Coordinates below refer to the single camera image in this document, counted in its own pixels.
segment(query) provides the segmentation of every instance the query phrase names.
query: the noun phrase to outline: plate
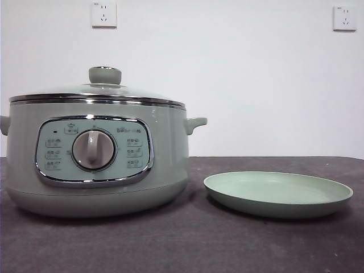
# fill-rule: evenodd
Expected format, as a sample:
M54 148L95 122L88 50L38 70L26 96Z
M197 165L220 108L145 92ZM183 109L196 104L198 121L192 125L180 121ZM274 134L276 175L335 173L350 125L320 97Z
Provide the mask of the plate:
M341 209L353 190L333 180L282 172L227 172L204 184L216 201L263 217L302 219Z

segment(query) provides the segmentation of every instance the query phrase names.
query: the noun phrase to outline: plate rim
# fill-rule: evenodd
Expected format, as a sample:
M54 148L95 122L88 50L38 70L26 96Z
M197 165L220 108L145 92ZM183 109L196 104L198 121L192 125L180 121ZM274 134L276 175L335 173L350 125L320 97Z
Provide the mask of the plate rim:
M304 177L310 177L310 178L315 178L315 179L322 179L322 180L327 180L331 183L335 183L335 184L338 184L340 186L343 186L345 188L347 188L349 190L349 194L347 196L345 196L344 198L341 198L341 199L338 199L338 200L335 200L335 201L331 201L331 202L311 202L311 203L299 203L299 202L269 202L269 201L262 201L262 200L256 200L256 199L248 199L248 198L241 198L241 197L238 197L238 196L234 196L234 195L229 195L229 194L226 194L226 193L222 193L222 192L219 192L215 189L212 189L211 187L207 186L206 184L206 181L213 177L213 176L220 176L220 175L226 175L226 174L229 174L229 173L279 173L279 174L284 174L284 175L293 175L293 176L304 176ZM341 201L345 201L345 200L348 200L350 198L353 197L354 195L354 191L353 189L351 189L349 186L343 184L343 183L340 183L340 182L337 182L337 181L334 181L334 180L331 180L331 179L327 179L327 178L323 178L323 177L318 177L318 176L312 176L312 175L302 175L302 174L299 174L299 173L290 173L290 172L270 172L270 171L234 171L234 172L222 172L222 173L216 173L214 175L210 175L208 177L206 177L204 179L204 185L205 187L209 190L209 191L213 191L213 192L216 192L220 195L225 195L225 196L228 196L228 197L232 197L232 198L237 198L237 199L240 199L240 200L246 200L246 201L253 201L253 202L261 202L261 203L266 203L266 204L276 204L276 205L296 205L296 206L300 206L300 205L324 205L324 204L333 204L333 203L337 203L337 202L341 202Z

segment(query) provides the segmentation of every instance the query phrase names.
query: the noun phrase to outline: pot handle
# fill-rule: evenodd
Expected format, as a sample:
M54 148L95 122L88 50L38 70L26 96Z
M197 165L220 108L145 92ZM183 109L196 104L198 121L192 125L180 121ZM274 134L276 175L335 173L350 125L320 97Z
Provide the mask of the pot handle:
M9 126L10 117L7 117L5 115L0 116L0 129L3 135L7 135L7 133L9 132Z
M185 128L187 135L192 135L193 129L206 124L207 124L207 118L187 118L185 120Z

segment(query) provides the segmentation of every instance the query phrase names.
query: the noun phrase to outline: table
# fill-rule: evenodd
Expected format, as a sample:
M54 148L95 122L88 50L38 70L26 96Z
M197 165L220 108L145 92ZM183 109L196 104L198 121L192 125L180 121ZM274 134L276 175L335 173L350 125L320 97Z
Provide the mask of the table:
M17 208L2 168L1 272L364 272L364 160L205 157L189 166L187 188L169 204L94 219ZM311 220L251 216L208 197L204 178L247 170L333 179L354 196L343 210Z

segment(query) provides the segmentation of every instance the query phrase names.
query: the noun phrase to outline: control panel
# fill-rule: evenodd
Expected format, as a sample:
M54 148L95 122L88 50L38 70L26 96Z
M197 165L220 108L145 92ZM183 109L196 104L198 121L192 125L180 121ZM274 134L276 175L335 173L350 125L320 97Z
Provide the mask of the control panel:
M61 117L45 122L39 130L36 166L58 183L124 183L152 163L151 135L138 119Z

